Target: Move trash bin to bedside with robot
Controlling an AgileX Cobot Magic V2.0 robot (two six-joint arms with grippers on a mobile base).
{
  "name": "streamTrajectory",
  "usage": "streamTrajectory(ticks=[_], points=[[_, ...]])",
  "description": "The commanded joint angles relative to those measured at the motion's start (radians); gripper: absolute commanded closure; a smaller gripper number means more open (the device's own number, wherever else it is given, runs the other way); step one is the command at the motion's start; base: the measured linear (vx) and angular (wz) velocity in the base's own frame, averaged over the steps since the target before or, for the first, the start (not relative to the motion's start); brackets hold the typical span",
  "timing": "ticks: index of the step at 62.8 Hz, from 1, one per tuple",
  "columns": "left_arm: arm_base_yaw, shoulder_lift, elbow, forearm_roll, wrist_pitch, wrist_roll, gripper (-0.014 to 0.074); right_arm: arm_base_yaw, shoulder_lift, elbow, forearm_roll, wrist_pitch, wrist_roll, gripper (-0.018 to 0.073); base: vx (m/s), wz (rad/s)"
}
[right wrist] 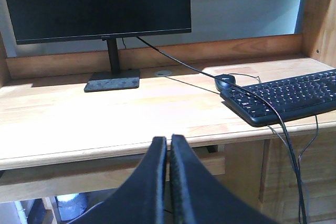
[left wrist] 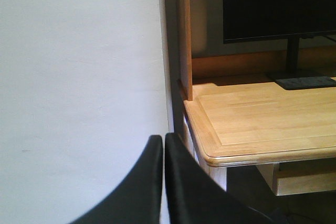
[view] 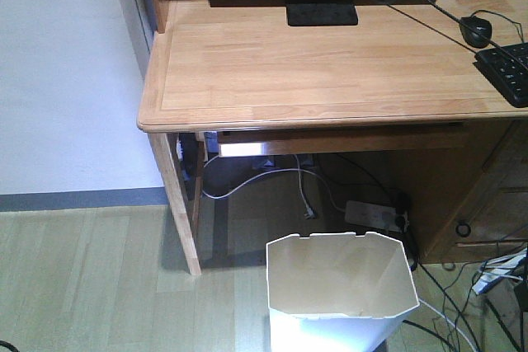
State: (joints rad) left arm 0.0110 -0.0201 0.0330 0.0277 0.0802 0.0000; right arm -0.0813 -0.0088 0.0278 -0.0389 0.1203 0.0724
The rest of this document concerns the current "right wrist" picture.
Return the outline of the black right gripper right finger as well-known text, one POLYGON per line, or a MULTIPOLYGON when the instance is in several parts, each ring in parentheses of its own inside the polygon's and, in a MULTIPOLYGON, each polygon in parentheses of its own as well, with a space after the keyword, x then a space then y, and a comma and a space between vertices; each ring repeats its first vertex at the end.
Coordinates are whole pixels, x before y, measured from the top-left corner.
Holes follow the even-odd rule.
POLYGON ((216 180, 182 135, 172 136, 170 184, 174 223, 274 223, 216 180))

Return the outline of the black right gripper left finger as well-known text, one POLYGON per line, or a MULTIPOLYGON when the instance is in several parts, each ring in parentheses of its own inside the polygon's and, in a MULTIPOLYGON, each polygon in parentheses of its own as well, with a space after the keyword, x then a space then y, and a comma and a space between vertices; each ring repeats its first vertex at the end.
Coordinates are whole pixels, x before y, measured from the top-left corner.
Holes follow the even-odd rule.
POLYGON ((164 223, 166 154, 166 138, 154 137, 130 177, 71 223, 164 223))

